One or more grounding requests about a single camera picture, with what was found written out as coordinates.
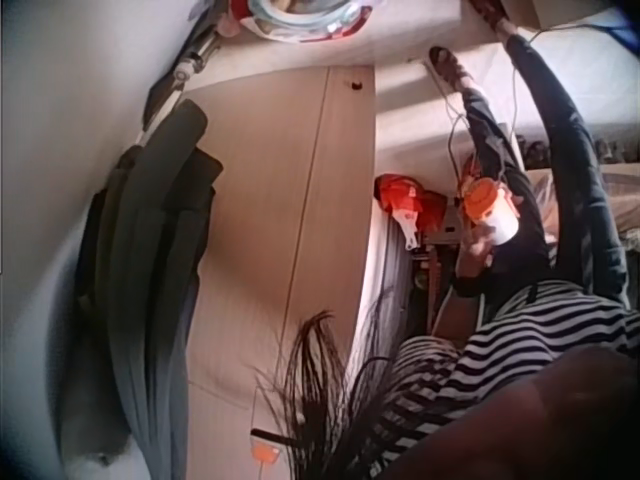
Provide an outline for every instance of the dark jeans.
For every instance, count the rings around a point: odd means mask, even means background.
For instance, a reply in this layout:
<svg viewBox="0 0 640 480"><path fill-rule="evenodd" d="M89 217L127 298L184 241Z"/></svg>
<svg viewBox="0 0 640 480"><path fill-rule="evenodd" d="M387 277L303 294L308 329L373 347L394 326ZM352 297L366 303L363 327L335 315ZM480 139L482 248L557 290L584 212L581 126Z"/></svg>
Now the dark jeans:
<svg viewBox="0 0 640 480"><path fill-rule="evenodd" d="M552 270L531 183L518 167L511 144L486 99L475 90L464 92L483 174L498 179L503 161L509 188L514 195L524 198L518 207L521 214L518 234L494 252L487 302L495 312L516 291L543 279L560 278L628 307L626 256L609 208L591 135L564 87L529 42L514 36L506 49L531 90L549 137L560 238Z"/></svg>

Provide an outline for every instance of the floor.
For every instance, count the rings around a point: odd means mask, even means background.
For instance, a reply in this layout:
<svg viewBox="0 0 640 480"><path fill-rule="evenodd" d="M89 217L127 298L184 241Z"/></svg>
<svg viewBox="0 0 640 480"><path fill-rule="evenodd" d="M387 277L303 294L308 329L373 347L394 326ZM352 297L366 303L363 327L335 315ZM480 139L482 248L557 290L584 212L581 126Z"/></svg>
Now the floor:
<svg viewBox="0 0 640 480"><path fill-rule="evenodd" d="M615 18L615 12L607 11L588 21ZM385 2L358 35L326 44L268 42L245 32L226 44L188 88L297 67L375 64L376 172L412 175L428 189L451 193L454 176L446 149L451 121L433 76L411 62L436 44L460 56L485 88L498 119L512 125L513 68L493 33L464 0ZM592 31L547 33L535 45L594 133L636 148L640 129L637 60L609 37ZM542 136L540 118L519 79L517 92L517 131ZM460 108L456 96L449 98ZM465 157L470 149L469 137L459 125L454 138L456 158Z"/></svg>

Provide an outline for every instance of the wooden cabinet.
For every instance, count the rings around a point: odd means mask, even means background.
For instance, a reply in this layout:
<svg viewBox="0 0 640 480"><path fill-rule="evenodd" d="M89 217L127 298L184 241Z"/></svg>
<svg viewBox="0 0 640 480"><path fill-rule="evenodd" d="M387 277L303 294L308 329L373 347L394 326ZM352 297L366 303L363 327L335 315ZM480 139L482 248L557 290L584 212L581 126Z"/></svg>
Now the wooden cabinet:
<svg viewBox="0 0 640 480"><path fill-rule="evenodd" d="M249 430L269 420L253 408L257 378L278 374L300 321L323 309L345 356L351 346L371 218L373 68L272 73L187 96L209 118L199 147L225 166L188 347L189 478L258 478Z"/></svg>

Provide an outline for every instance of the black and white striped shirt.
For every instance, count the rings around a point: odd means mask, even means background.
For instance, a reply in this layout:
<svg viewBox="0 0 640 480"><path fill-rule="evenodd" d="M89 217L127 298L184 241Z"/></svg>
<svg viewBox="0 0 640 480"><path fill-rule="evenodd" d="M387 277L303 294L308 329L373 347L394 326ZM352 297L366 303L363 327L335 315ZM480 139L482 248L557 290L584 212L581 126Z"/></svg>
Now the black and white striped shirt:
<svg viewBox="0 0 640 480"><path fill-rule="evenodd" d="M372 438L380 453L373 476L491 393L574 347L603 345L637 357L640 313L563 281L541 282L532 303L528 296L529 288L514 295L462 351L433 337L402 345L394 366L401 380Z"/></svg>

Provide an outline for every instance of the wire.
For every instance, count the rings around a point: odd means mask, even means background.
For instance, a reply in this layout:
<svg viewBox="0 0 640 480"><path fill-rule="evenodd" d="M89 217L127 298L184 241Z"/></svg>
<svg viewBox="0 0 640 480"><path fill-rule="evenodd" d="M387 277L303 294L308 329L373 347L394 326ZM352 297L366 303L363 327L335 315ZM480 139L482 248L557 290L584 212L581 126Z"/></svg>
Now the wire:
<svg viewBox="0 0 640 480"><path fill-rule="evenodd" d="M628 26L606 27L606 26L602 26L602 25L594 25L594 24L589 24L589 23L581 23L581 24L574 24L574 25L565 25L565 26L559 26L559 27L552 27L552 28L546 28L546 29L543 29L543 30L539 30L538 32L536 32L536 34L531 38L531 40L529 40L529 44L532 44L533 42L535 42L538 39L538 37L540 37L541 35L543 35L545 33L548 33L548 32L558 32L558 31L567 31L567 30L578 30L578 29L591 29L591 30L595 30L595 31L598 31L598 32L601 32L601 33L610 33L612 31L616 31L616 30L628 30L629 28L630 27L628 27ZM422 62L422 64L425 66L427 71L429 71L429 73L431 74L431 78L433 79L433 82L435 83L435 85L436 85L436 87L438 89L438 92L440 92L440 95L444 99L447 116L449 117L449 121L452 122L451 133L449 134L449 141L447 142L447 150L448 150L448 153L449 153L449 160L451 161L451 165L453 167L453 171L455 173L456 180L458 182L458 187L457 187L456 190L458 192L458 196L461 196L461 192L460 192L459 189L460 189L460 186L461 186L462 177L460 175L460 168L458 167L458 162L456 161L456 158L455 158L455 156L453 154L453 138L455 136L456 127L457 127L458 123L461 120L463 121L463 123L464 123L465 127L467 128L467 130L469 131L469 133L471 133L471 126L469 125L469 122L466 119L465 113L459 112L458 109L456 109L451 104L451 102L449 101L448 95L445 94L442 86L440 85L440 82L438 81L437 72L433 71L431 65L427 61ZM512 123L511 123L511 130L509 131L509 137L508 137L509 141L511 141L511 139L513 138L513 135L515 133L516 123L518 121L518 113L519 113L517 69L516 69L515 65L513 67L512 92L513 92L514 109L513 109L513 120L512 120ZM477 159L477 151L474 151L474 159L473 159L474 163L475 163L476 159ZM500 157L500 173L498 175L498 179L500 181L504 181L505 171L506 171L506 165L505 165L504 159L501 156Z"/></svg>
<svg viewBox="0 0 640 480"><path fill-rule="evenodd" d="M460 169L458 168L458 162L456 162L456 159L453 155L453 136L456 133L456 126L458 125L458 122L460 120L464 119L464 113L460 113L458 114L458 118L455 119L455 121L453 122L453 126L451 127L451 133L449 134L449 141L447 142L447 149L449 150L449 159L451 160L451 165L453 166L453 171L456 174L456 180L458 181L458 185L456 187L456 190L459 190L460 188L460 183L462 182L462 177L460 176Z"/></svg>
<svg viewBox="0 0 640 480"><path fill-rule="evenodd" d="M431 65L429 65L426 61L423 62L423 65L427 69L427 71L431 74L430 76L433 79L433 83L436 85L438 91L440 92L440 96L443 98L445 102L445 109L447 112L447 116L449 117L449 121L451 122L451 133L449 134L449 141L447 142L447 150L449 152L449 160L451 161L453 172L456 176L456 181L457 181L456 192L458 193L458 196L459 196L460 195L459 189L460 189L460 184L462 182L462 177L460 175L460 168L458 167L458 162L456 161L456 158L453 155L453 137L455 135L456 127L460 122L460 120L462 120L464 126L467 128L467 131L469 131L469 133L471 133L471 126L467 121L466 114L458 111L458 109L455 108L449 101L449 97L444 93L444 89L442 88L442 86L440 85L440 82L438 81L437 72L434 72L431 68Z"/></svg>
<svg viewBox="0 0 640 480"><path fill-rule="evenodd" d="M606 27L603 25L595 25L595 24L591 24L591 23L577 23L577 24L573 24L573 25L564 25L564 26L559 26L559 27L551 27L551 28L545 28L542 30L539 30L538 32L536 32L536 34L531 37L531 40L529 40L529 45L532 45L533 42L535 42L538 37L540 37L541 35L544 35L545 33L549 33L549 32L562 32L562 31L567 31L567 30L579 30L579 29L591 29L591 30L595 30L597 32L600 33L611 33L617 30L629 30L630 27L628 26L616 26L616 27ZM516 122L518 121L518 85L517 85L517 69L516 66L513 66L513 122L511 123L511 131L509 132L509 140L511 140L513 138L513 134L515 133L516 130ZM504 162L502 165L502 170L500 172L500 178L502 178L502 175L504 175Z"/></svg>

